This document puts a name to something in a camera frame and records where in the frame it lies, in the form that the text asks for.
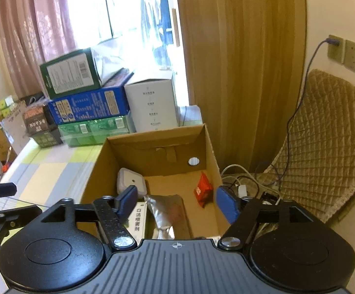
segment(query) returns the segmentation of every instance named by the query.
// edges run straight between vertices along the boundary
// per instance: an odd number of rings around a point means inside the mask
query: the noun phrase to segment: blue box
[[[127,115],[130,108],[124,85],[132,75],[133,72],[124,68],[102,88],[52,99],[48,107],[55,123],[61,125]]]

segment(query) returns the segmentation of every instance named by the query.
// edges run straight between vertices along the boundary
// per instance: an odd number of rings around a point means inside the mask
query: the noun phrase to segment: red snack packet
[[[204,205],[211,199],[213,195],[213,186],[210,184],[208,178],[202,171],[198,186],[194,190],[194,195],[198,200],[198,203],[203,208]]]

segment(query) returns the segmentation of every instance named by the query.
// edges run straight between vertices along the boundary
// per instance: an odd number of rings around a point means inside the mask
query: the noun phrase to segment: pink curtain
[[[67,0],[0,0],[0,38],[18,97],[46,93],[39,65],[76,48]]]

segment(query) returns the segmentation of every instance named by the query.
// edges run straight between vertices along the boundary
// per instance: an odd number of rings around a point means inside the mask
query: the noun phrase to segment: circular pad
[[[288,224],[262,235],[253,242],[249,259],[259,276],[288,291],[345,286],[355,267],[353,248],[317,223]]]
[[[49,225],[17,233],[1,246],[0,272],[9,287],[32,293],[63,291],[91,278],[104,263],[104,247],[96,237],[75,226]]]
[[[69,256],[71,246],[59,239],[41,239],[32,242],[25,249],[26,257],[34,263],[53,264]]]

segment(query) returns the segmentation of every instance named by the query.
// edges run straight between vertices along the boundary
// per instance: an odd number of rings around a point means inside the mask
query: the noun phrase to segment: striped tablecloth
[[[0,210],[24,207],[30,203],[45,210],[64,197],[71,197],[79,203],[101,147],[69,148],[60,145],[40,149],[31,140],[1,180],[14,182],[17,194],[14,198],[0,198]],[[0,274],[0,294],[7,289]]]

